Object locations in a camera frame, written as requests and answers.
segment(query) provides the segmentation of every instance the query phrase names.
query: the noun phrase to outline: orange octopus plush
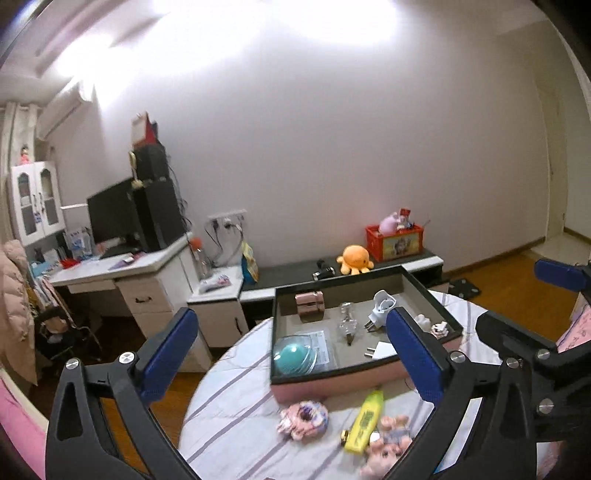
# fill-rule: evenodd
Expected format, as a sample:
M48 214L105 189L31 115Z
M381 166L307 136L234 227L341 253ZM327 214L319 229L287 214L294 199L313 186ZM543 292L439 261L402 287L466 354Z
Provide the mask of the orange octopus plush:
M374 263L369 260L368 251L361 245L349 245L336 261L341 264L340 272L343 275L367 273L374 267Z

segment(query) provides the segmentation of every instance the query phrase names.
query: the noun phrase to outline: computer monitor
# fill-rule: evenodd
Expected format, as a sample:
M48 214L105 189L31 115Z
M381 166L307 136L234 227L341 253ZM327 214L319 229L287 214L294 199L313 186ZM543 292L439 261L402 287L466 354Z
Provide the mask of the computer monitor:
M87 199L90 227L95 243L124 238L123 245L109 248L102 258L139 251L134 204L131 199L131 178L94 194Z

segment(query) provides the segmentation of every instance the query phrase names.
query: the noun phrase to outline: cable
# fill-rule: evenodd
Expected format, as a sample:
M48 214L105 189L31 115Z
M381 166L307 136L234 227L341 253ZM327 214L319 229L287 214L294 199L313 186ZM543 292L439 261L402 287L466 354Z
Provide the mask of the cable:
M170 173L173 174L173 188L174 188L174 193L177 196L178 211L181 214L181 218L183 220L183 226L184 226L185 231L190 232L193 229L193 222L189 219L189 217L187 217L187 206L189 204L181 196L181 189L180 189L180 186L178 185L177 174L174 172L173 168L170 166L170 160L172 157L170 155L166 155L166 158L168 160L168 169L170 170Z
M213 243L214 243L214 244L215 244L215 245L216 245L216 246L219 248L219 252L218 252L216 255L214 255L214 256L212 256L212 257L210 257L210 256L207 256L207 257L208 257L208 259L209 259L209 261L212 263L212 266L214 266L214 265L215 265L215 262L216 262L216 260L217 260L218 258L220 258L220 257L223 255L223 247L222 247L222 244L220 243L220 240L217 238L217 229L214 229L214 230L215 230L215 235L216 235L216 237L214 238L214 237L212 237L212 234L210 234L210 233L207 231L207 226L208 226L208 225L209 225L209 223L206 223L206 224L203 226L203 229L205 230L205 233L207 234L207 236L208 236L209 238L211 238L211 239L212 239L212 241L213 241Z
M233 223L233 224L230 225L230 227L233 227L233 228L235 228L236 230L238 230L240 232L240 240L238 241L238 244L237 244L236 248L234 249L234 251L232 252L232 254L227 258L227 260L225 262L216 263L214 265L215 267L225 267L225 266L227 266L228 265L228 262L234 257L234 255L236 255L238 253L238 251L242 247L242 242L244 241L244 231L242 230L242 222L240 222L240 225L235 225Z

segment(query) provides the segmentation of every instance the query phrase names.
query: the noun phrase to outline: tile floor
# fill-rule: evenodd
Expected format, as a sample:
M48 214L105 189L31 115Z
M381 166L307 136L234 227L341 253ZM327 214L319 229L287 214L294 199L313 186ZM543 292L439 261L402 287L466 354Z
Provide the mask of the tile floor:
M531 250L542 257L575 265L587 263L591 245L567 233L561 233Z

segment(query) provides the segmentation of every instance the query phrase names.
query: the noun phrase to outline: tray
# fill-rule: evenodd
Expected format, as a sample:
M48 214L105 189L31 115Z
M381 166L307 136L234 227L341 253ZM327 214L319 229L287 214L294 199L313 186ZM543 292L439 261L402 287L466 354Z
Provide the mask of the tray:
M315 290L324 294L325 311L315 316L308 315L302 322L297 314L295 295ZM273 305L272 347L284 336L323 330L329 343L330 361L325 368L315 368L309 374L298 376L281 375L271 362L271 391L277 401L321 400L408 376L398 355L379 360L364 356L366 349L375 348L379 341L389 342L385 329L367 332L363 327L374 307L374 295L379 290L394 296L397 306L405 307L412 317L422 313L432 324L447 322L449 334L440 341L448 350L459 347L462 326L412 274L400 266L278 288ZM351 346L337 331L339 306L345 301L355 303L355 318L358 321Z

